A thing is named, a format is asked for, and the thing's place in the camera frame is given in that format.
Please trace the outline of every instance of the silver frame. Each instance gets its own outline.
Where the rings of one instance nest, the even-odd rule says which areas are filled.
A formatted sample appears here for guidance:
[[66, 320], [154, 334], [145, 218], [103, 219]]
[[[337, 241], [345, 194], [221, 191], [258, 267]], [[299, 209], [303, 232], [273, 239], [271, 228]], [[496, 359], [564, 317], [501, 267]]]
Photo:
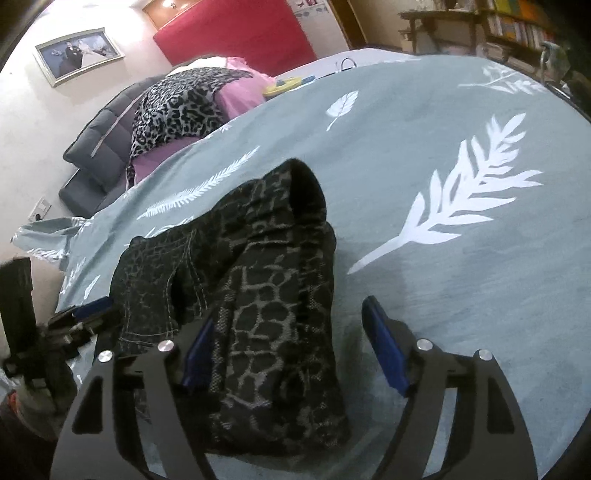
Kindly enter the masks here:
[[[117, 56], [113, 57], [112, 59], [104, 59], [103, 61], [93, 63], [92, 65], [88, 65], [87, 67], [80, 68], [78, 70], [75, 70], [74, 72], [68, 73], [67, 75], [64, 75], [63, 77], [59, 77], [58, 79], [56, 79], [53, 76], [53, 73], [51, 72], [51, 69], [48, 67], [47, 63], [45, 63], [45, 59], [43, 58], [43, 55], [41, 55], [41, 49], [49, 47], [55, 43], [71, 40], [76, 37], [82, 37], [84, 35], [92, 35], [92, 34], [103, 34], [105, 36], [105, 38], [107, 39], [107, 41], [111, 44], [111, 46], [115, 50], [115, 53], [117, 54]], [[36, 59], [37, 63], [39, 64], [41, 71], [43, 72], [43, 74], [47, 78], [47, 81], [49, 82], [49, 84], [52, 87], [56, 87], [58, 85], [61, 85], [62, 83], [67, 82], [68, 80], [71, 80], [74, 77], [78, 77], [78, 75], [82, 75], [83, 73], [86, 73], [89, 70], [94, 70], [95, 68], [103, 66], [107, 63], [111, 63], [112, 61], [117, 61], [117, 60], [121, 60], [122, 58], [125, 58], [125, 55], [123, 54], [123, 52], [121, 52], [121, 49], [117, 46], [117, 44], [113, 41], [113, 39], [111, 39], [110, 36], [108, 36], [107, 33], [105, 33], [104, 27], [103, 28], [94, 28], [92, 30], [83, 30], [81, 32], [76, 32], [76, 33], [72, 33], [69, 35], [64, 35], [63, 37], [54, 38], [53, 40], [47, 41], [45, 43], [41, 43], [41, 44], [35, 46], [35, 51], [33, 52], [33, 55], [35, 56], [35, 59]]]

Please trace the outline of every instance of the bed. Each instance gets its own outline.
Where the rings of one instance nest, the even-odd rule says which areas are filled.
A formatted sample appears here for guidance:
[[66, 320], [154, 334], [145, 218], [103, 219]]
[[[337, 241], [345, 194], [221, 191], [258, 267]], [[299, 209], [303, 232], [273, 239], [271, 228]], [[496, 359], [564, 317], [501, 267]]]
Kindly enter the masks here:
[[[358, 51], [285, 76], [323, 76], [346, 56], [365, 66], [236, 118], [94, 217], [24, 226], [14, 243], [66, 271], [60, 309], [87, 303], [109, 293], [133, 237], [189, 222], [299, 158], [322, 186], [337, 236], [333, 343], [353, 437], [313, 459], [210, 455], [218, 477], [371, 478], [404, 400], [363, 334], [368, 295], [445, 351], [494, 353], [542, 477], [591, 402], [591, 127], [533, 80], [475, 57]], [[92, 349], [73, 365], [79, 381]], [[449, 420], [426, 473], [441, 465]]]

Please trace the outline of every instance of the leopard print fabric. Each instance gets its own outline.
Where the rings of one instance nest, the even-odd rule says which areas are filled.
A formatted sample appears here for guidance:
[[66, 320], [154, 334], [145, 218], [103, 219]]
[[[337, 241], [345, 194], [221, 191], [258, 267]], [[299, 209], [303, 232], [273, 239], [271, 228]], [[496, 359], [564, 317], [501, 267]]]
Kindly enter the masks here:
[[133, 185], [131, 161], [135, 157], [177, 138], [204, 138], [226, 123], [215, 94], [242, 78], [252, 78], [252, 73], [208, 67], [176, 73], [152, 85], [135, 113], [128, 183]]
[[123, 254], [111, 285], [120, 353], [214, 322], [209, 388], [176, 394], [199, 448], [290, 455], [348, 440], [330, 324], [335, 247], [316, 178], [290, 160]]

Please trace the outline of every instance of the picture frame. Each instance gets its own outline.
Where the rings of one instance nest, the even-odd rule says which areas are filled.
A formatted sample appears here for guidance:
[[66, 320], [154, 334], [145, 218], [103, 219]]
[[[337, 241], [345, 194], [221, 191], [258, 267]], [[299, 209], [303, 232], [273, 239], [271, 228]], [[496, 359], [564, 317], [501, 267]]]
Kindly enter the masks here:
[[125, 57], [104, 28], [64, 35], [35, 46], [35, 59], [52, 87]]

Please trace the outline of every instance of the red headboard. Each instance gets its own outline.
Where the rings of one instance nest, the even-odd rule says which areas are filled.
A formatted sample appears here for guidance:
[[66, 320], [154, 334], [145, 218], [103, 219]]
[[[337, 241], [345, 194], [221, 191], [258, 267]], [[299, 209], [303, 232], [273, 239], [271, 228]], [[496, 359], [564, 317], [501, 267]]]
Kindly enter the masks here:
[[154, 40], [172, 65], [215, 54], [276, 76], [316, 60], [285, 0], [201, 0]]

